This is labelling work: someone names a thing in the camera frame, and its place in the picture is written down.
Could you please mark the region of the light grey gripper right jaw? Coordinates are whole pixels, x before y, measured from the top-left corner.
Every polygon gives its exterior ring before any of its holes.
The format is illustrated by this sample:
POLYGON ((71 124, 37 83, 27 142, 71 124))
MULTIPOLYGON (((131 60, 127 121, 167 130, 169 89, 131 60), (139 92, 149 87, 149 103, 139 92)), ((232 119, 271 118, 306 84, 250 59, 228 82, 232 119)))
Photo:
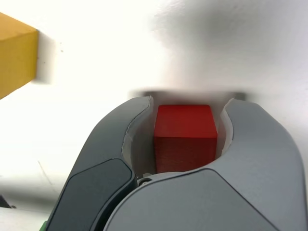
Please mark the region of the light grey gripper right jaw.
POLYGON ((196 170, 164 174, 130 193, 107 231, 305 231, 303 161, 287 130, 258 104, 222 110, 222 156, 196 170))

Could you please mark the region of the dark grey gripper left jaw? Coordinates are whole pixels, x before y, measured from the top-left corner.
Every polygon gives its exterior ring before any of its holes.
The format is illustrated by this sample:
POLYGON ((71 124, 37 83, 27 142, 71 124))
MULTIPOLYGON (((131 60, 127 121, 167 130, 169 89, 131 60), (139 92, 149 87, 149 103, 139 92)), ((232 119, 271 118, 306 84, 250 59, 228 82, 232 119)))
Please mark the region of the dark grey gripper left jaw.
POLYGON ((154 100, 107 114, 87 138, 48 219, 49 231, 101 231, 137 179, 154 173, 154 100))

